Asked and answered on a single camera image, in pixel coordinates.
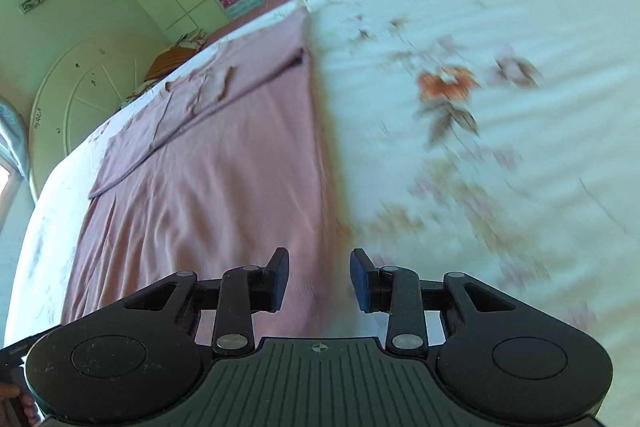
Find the crosshair logo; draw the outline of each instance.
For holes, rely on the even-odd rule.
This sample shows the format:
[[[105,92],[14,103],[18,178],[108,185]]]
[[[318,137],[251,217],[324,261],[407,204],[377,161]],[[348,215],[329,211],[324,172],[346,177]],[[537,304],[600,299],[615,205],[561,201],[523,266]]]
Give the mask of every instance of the crosshair logo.
[[[318,355],[322,355],[327,349],[329,349],[329,346],[323,344],[322,342],[318,342],[317,344],[311,346],[311,349],[313,349]]]

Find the wall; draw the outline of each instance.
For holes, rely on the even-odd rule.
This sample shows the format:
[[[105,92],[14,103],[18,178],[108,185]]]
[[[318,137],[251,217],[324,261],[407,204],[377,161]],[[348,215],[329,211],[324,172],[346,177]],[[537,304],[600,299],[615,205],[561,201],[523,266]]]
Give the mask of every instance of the wall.
[[[166,39],[134,0],[46,0],[23,14],[20,0],[0,0],[0,94],[28,122],[36,92],[58,57],[102,32],[130,30]],[[23,183],[0,232],[0,331],[22,238],[33,210]]]

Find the round headboard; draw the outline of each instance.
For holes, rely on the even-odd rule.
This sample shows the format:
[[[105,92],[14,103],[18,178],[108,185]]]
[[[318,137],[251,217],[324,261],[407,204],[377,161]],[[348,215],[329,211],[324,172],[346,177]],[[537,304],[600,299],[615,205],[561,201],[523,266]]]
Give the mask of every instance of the round headboard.
[[[55,63],[31,110],[35,198],[55,166],[116,113],[165,49],[164,42],[139,35],[100,35],[73,47]]]

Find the white bed sheet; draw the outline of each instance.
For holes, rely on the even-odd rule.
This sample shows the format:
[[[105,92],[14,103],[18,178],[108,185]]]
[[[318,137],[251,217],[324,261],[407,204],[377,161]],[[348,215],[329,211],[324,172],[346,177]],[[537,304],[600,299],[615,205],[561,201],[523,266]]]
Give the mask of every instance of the white bed sheet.
[[[354,310],[352,247],[424,279],[465,271],[599,340],[615,370],[599,418],[637,426],[638,0],[295,0],[228,38],[301,4],[312,15],[346,254],[336,267],[345,306],[327,334],[384,327]],[[108,138],[158,89],[50,176],[22,248],[5,343],[58,324]],[[426,111],[440,92],[454,99],[455,118]]]

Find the pink garment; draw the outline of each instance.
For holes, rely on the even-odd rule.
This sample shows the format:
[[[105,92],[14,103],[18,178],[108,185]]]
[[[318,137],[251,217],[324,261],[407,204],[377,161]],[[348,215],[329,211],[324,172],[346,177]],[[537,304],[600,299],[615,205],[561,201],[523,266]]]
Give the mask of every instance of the pink garment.
[[[229,42],[167,84],[111,139],[90,197],[63,323],[163,277],[218,279],[290,253],[282,310],[262,336],[314,336],[330,308],[334,234],[310,92],[307,13]],[[212,312],[196,338],[209,344]]]

